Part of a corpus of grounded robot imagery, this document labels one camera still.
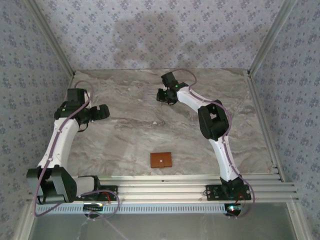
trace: white robotic arm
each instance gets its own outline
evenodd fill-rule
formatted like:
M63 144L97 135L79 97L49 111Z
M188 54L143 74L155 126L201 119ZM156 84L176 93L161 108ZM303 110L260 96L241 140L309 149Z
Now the white robotic arm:
M195 94L196 96L200 97L201 99L204 100L208 100L206 98L203 98L202 96L200 96L199 94L193 92L193 94ZM207 102L203 102L200 101L198 99L196 99L194 96L192 96L189 93L189 88L187 86L182 87L181 89L179 89L179 91L177 91L176 93L177 95L177 99L179 102L188 105L190 108L192 108L196 113L198 113L198 109L202 106L207 106L208 103ZM230 161L232 162L234 168L237 170L237 167L235 165L234 162L234 158L232 156L231 150L230 150L230 145L229 145L229 137L226 136L224 138L225 144L226 144L226 148L228 151L228 155L230 158ZM220 168L220 176L223 180L225 180L226 182L228 182L229 180L234 180L236 179L238 176L235 173L235 171L231 168L230 163L228 161L227 155L226 155L226 150L224 147L224 143L223 143L223 137L219 137L217 139L217 141L213 140L213 139L209 139L210 144L213 147L214 153L216 155L217 161L219 163L219 168Z
M80 125L86 124L88 127L89 122L106 119L110 115L105 104L100 105L99 109L96 106L87 108L87 105L82 110L78 110L86 104L86 93L85 89L68 89L67 101L54 113L53 134L47 150L37 168L31 168L27 172L27 181L35 194L40 173L49 161L37 193L40 204L70 203L77 196L100 188L97 176L71 177L67 171L72 142L76 133L83 131L80 130Z
M212 197L207 195L207 199L209 201L234 200L239 195L244 196L245 199L251 199L249 187L244 185L230 150L229 139L226 135L229 122L222 103L219 100L205 99L194 91L191 94L188 85L184 82L179 83L172 72L166 73L161 78L165 89L159 88L157 101L169 105L181 102L196 111L200 131L213 147L219 163L222 185L207 185L206 191L213 192Z

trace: white arm segment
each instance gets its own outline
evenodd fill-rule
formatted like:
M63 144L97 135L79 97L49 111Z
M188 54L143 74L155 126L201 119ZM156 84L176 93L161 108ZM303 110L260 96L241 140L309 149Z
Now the white arm segment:
M48 160L48 156L49 156L49 152L51 150L52 144L54 143L54 139L56 137L57 131L59 130L64 120L66 120L66 117L61 117L58 120L54 121L54 129L53 129L51 140L49 142L49 145L46 149L46 152L42 160L38 164L38 167L41 166L43 168L45 166ZM68 156L70 153L71 145L78 130L79 130L79 124L77 123L77 120L70 119L66 122L56 142L53 155L52 155L52 161L48 166L49 169L53 168L55 165L59 165L60 167L64 167L64 169L67 170L67 162L68 162Z
M206 99L206 98L200 96L199 94L195 93L194 91L192 91L192 93L195 94L196 96L199 96L201 99L209 100L209 99ZM187 86L181 88L176 94L177 94L177 98L178 98L179 102L188 105L196 113L198 113L198 109L200 107L207 106L209 104L207 102L202 102L202 101L196 99L195 97L193 97L189 93L189 88ZM234 166L234 168L236 169L236 171L238 171L238 169L235 165L231 150L230 150L229 137L226 136L224 138L224 140L225 140L226 148L228 151L228 155L230 157L230 161L231 161L232 165ZM218 141L215 141L213 139L209 139L209 142L212 145L214 153L216 155L216 158L217 158L217 161L219 164L219 168L220 168L221 178L227 182L229 180L236 179L238 177L238 175L233 171L233 169L231 168L231 166L229 164L222 137L219 137Z

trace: marble surface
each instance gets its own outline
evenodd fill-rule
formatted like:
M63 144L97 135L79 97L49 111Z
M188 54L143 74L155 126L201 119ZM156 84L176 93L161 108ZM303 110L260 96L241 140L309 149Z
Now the marble surface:
M268 173L272 166L246 78L239 69L192 69L194 90L219 99L232 115L229 142L241 173ZM73 176L219 174L209 141L199 129L198 115L188 106L155 102L162 70L77 71L73 84L87 80L95 93L92 105L107 104L108 119L89 124L72 143L67 169ZM174 73L191 84L188 72ZM80 88L88 91L86 83ZM172 152L172 167L150 168L150 153Z

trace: wire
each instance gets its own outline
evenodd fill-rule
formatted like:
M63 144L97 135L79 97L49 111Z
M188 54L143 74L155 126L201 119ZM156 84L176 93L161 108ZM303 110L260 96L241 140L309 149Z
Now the wire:
M80 81L77 81L77 82L75 83L74 87L77 87L77 85L78 85L79 83L87 83L87 84L89 84L90 87L91 87L91 94L90 94L90 97L88 98L88 100L87 100L81 107L79 107L76 111L74 111L71 115L69 115L69 116L62 122L61 126L59 127L58 131L56 132L56 135L55 135L55 137L54 137L54 140L53 140L53 143L52 143L50 152L49 152L48 159L47 159L47 161L46 161L46 163L45 163L45 165L44 165L44 167L43 167L43 169L42 169L42 171L41 171L41 173L40 173L40 176L39 176L39 178L38 178L38 183L37 183L37 186L36 186L36 189L35 189L35 194L34 194L34 196L33 196L32 213L33 213L33 215L34 215L35 217L41 217L41 216L43 216L43 215L51 212L52 210L54 210L55 208L57 208L58 206L61 205L61 203L59 203L59 204L56 204L55 206L53 206L52 208L48 209L47 211L44 211L44 212L42 212L42 213L40 213L40 214L37 214L37 213L36 213L37 199L38 199L38 193L39 193L39 188L40 188L40 185L41 185L41 181L42 181L42 179L43 179L43 177L44 177L44 175L45 175L45 172L46 172L46 170L47 170L50 162L52 161L52 156L53 156L53 154L54 154L54 150L55 150L56 144L57 144L57 142L58 142L58 138L59 138L60 134L62 133L62 130L63 130L64 126L66 125L66 123L67 123L74 115L76 115L77 113L79 113L82 109L84 109L84 108L90 103L90 101L92 100L92 97L93 97L93 95L94 95L94 92L95 92L94 86L92 85L91 82L88 82L88 81L85 81L85 80L80 80Z
M110 197L109 197L109 194L112 194L115 196L116 198L116 201L117 201L117 206L115 208L115 210L113 211L113 213L111 213L110 215L108 216L103 216L102 214L100 214L99 212L96 212L96 211L91 211L88 216L87 216L87 219L88 220L91 220L91 221L97 221L97 220L104 220L107 224L109 224L123 239L125 240L129 240L122 232L120 232L111 222L108 221L109 218L113 217L119 210L119 207L120 207L120 199L118 197L118 195L113 192L113 191L110 191L110 190L106 190L106 189L102 189L102 190L95 190L95 191L90 191L90 192L86 192L86 193L83 193L81 194L80 196L86 196L86 195L91 195L91 194L98 194L98 193L107 193L107 196L108 196L108 199L110 201ZM92 214L96 214L98 215L99 217L95 217L95 218L91 218L90 216Z
M85 130L87 130L89 126L89 123L86 124L86 127L84 129L79 130L77 133L83 133Z
M246 199L245 199L245 196L244 196L242 193L239 193L239 194L238 194L238 198L237 198L237 200L235 201L234 205L236 205L236 204L240 201L240 198L243 199L243 206L242 206L242 207L244 207L244 206L246 205Z
M231 126L232 126L232 117L231 117L231 114L230 112L220 103L218 102L215 102L215 101L212 101L212 100L206 100L206 99L202 99L201 97L195 95L193 92L192 92L192 87L194 85L197 84L198 80L197 80L197 77L196 75L188 70L188 69L185 69L185 68L178 68L178 69L175 69L172 71L173 72L176 72L176 71L185 71L185 72L188 72L190 73L193 77L194 77L194 82L188 87L188 90L189 90L189 93L191 94L191 96L193 96L194 98L196 98L197 100L199 101L202 101L204 103L210 103L210 104L214 104L214 105L217 105L218 107L222 108L227 117L228 117L228 120L229 120L229 127L228 129L225 131L225 133L222 135L222 141L223 141L223 146L224 146L224 151L225 151L225 154L226 154L226 157L228 159L228 162L230 164L230 167L232 168L232 170L234 171L234 173L245 183L247 184L247 186L250 188L251 192L252 192L252 205L251 207L249 208L249 210L247 212L245 212L244 214L242 214L241 216L238 216L238 217L235 217L235 219L239 219L239 218L243 218L245 216L247 216L251 211L252 209L254 208L255 206L255 203L256 203L256 196L255 196L255 191L254 189L252 188L252 186L249 184L249 182L247 180L245 180L241 174L239 172L237 172L236 168L234 167L233 163L231 162L231 159L230 159L230 156L229 156L229 153L228 153L228 149L227 149L227 145L226 145L226 142L225 142L225 137L228 135L228 133L230 132L230 129L231 129Z
M108 198L108 203L110 203L110 202L111 202L111 199L110 199L109 193L108 193L108 192L103 192L102 194L103 194L103 195L106 195L106 197Z
M114 216L114 215L118 212L118 210L119 210L119 208L120 208L120 199L119 199L118 195L117 195L115 192L113 192L113 191L106 190L106 189L94 190L94 191L89 191L89 192L83 193L83 194L81 194L80 196L83 197L83 196L86 196L86 195L92 195L92 194L98 194L98 193L106 193L106 192L107 192L107 193L110 193L110 194L112 194L112 195L115 196L116 201L117 201L117 206L116 206L115 210L114 210L113 213L111 213L110 215L105 216L105 217L100 217L100 218L91 218L90 215L92 215L93 213L99 215L99 213L97 213L96 211L91 211L91 212L88 214L88 220L93 220L93 221L96 221L96 220L106 220L106 219L111 218L112 216Z

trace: patterned wallpaper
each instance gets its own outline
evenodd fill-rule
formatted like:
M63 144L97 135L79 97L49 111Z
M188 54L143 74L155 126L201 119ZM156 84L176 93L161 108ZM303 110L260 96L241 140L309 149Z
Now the patterned wallpaper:
M248 69L283 0L36 0L73 70Z
M28 168L42 158L69 77L22 0L0 1L0 239L13 237L30 199Z
M254 79L283 169L320 239L319 1L298 1Z

